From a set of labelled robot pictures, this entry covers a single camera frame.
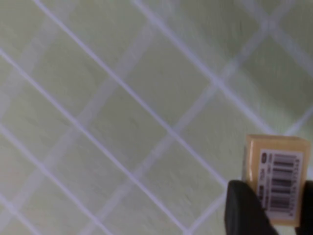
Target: cardboard box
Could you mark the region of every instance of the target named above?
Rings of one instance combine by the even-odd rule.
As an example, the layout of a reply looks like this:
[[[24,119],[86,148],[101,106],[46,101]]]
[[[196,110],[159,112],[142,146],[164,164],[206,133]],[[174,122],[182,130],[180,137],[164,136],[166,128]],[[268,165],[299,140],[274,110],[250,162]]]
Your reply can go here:
[[[247,136],[243,180],[272,225],[299,226],[310,149],[310,142],[298,137]]]

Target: checkered pattern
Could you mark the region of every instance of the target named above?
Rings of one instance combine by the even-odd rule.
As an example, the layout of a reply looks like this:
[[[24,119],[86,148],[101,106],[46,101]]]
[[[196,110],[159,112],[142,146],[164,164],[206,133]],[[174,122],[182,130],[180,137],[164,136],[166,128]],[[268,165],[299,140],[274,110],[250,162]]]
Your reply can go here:
[[[232,89],[227,85],[228,81],[238,71],[242,64],[250,57],[250,55],[258,48],[267,36],[271,36],[274,41],[280,44],[286,52],[303,68],[308,74],[313,76],[312,64],[310,56],[298,46],[290,36],[288,36],[279,26],[278,22],[283,18],[296,4],[296,1],[289,0],[281,3],[272,12],[267,15],[264,9],[255,3],[253,0],[242,0],[238,4],[247,11],[260,24],[260,29],[255,32],[252,37],[245,43],[240,52],[236,54],[222,69],[220,74],[216,74],[207,64],[205,64],[192,48],[189,48],[183,40],[181,40],[174,31],[167,25],[168,19],[179,4],[179,0],[172,1],[169,4],[160,6],[156,11],[150,9],[142,0],[132,0],[132,4],[137,8],[147,19],[146,24],[141,29],[139,35],[134,40],[134,43],[127,49],[123,57],[112,69],[106,64],[95,51],[89,48],[83,41],[76,36],[70,28],[63,22],[67,16],[74,10],[74,4],[67,4],[66,8],[59,14],[54,14],[45,4],[40,0],[33,0],[33,2],[44,12],[47,19],[44,20],[42,28],[39,30],[36,38],[41,38],[45,43],[43,48],[48,48],[55,40],[57,31],[61,29],[67,36],[69,36],[82,50],[93,60],[99,67],[101,67],[108,75],[109,79],[105,80],[98,88],[93,98],[85,105],[83,110],[76,116],[61,105],[56,98],[43,88],[32,76],[31,73],[38,63],[41,55],[37,55],[33,60],[28,60],[31,56],[31,48],[26,48],[20,56],[19,60],[8,55],[4,49],[0,48],[0,55],[2,58],[11,64],[14,71],[10,73],[7,81],[3,85],[3,90],[8,95],[1,98],[3,104],[0,106],[0,115],[3,117],[10,107],[10,100],[18,96],[25,86],[25,81],[38,91],[41,96],[47,99],[70,123],[70,127],[66,132],[56,141],[54,146],[49,150],[46,158],[43,161],[38,160],[35,154],[28,149],[24,143],[19,140],[5,125],[0,124],[0,132],[17,148],[22,154],[36,167],[32,174],[27,178],[24,185],[21,187],[19,193],[14,195],[10,201],[4,195],[0,194],[0,202],[5,206],[0,214],[0,231],[4,231],[9,226],[11,220],[15,217],[25,227],[27,227],[32,234],[43,234],[36,224],[32,223],[28,216],[20,212],[25,203],[33,196],[33,194],[41,187],[45,179],[49,179],[62,193],[79,209],[79,211],[88,218],[89,223],[79,231],[80,235],[92,235],[95,231],[102,231],[104,234],[115,234],[112,229],[106,226],[103,221],[110,219],[111,213],[118,207],[125,198],[130,197],[134,187],[138,188],[140,193],[144,193],[149,202],[153,202],[155,206],[164,213],[172,224],[174,224],[184,235],[192,235],[194,232],[221,206],[225,199],[225,189],[227,186],[227,179],[222,176],[219,171],[213,167],[201,154],[196,151],[188,141],[183,138],[181,132],[188,126],[188,124],[204,109],[206,104],[214,99],[218,93],[222,93],[242,114],[245,115],[254,125],[263,133],[275,134],[275,131],[265,123],[265,121],[257,115]],[[42,33],[45,30],[51,32],[49,37],[45,37]],[[153,39],[157,34],[161,33],[168,41],[170,41],[190,62],[196,67],[201,74],[208,80],[209,85],[204,89],[201,95],[191,105],[180,119],[174,124],[170,125],[159,115],[150,105],[147,104],[141,96],[126,82],[126,78],[132,72],[134,67],[138,64],[140,58],[146,50],[151,46]],[[14,80],[16,73],[21,75],[23,79]],[[145,110],[151,117],[153,117],[160,126],[166,131],[166,135],[153,147],[147,157],[136,166],[130,169],[125,166],[115,153],[103,144],[99,138],[90,131],[88,126],[95,118],[101,108],[105,105],[118,89],[123,89],[132,99],[134,99],[141,108]],[[313,113],[313,106],[309,108],[294,125],[292,125],[286,132],[286,135],[296,133],[310,118]],[[75,195],[58,177],[56,177],[53,167],[66,154],[67,149],[79,140],[81,136],[88,139],[94,144],[100,152],[106,155],[121,172],[126,176],[126,180],[111,194],[110,199],[98,208],[95,214],[87,208],[77,195]],[[182,221],[180,217],[173,212],[158,195],[153,193],[146,183],[141,178],[148,171],[153,168],[154,163],[165,153],[168,149],[177,144],[179,148],[183,149],[186,154],[192,156],[203,167],[216,182],[218,182],[223,191],[207,209],[202,210],[201,215],[191,224]]]

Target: fabric surface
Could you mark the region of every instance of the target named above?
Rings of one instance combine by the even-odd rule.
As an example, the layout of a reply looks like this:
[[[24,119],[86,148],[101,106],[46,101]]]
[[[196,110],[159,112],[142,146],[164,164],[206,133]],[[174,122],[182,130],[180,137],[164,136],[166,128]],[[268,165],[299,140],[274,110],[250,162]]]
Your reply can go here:
[[[1,0],[0,233],[225,234],[246,134],[313,140],[312,7]]]

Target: barcode label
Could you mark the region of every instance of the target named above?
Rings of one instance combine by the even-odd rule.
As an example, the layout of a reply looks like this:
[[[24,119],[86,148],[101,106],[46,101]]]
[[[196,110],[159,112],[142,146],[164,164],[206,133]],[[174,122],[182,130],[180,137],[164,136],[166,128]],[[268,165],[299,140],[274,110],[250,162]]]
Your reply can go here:
[[[294,220],[303,153],[262,149],[257,195],[270,219]]]

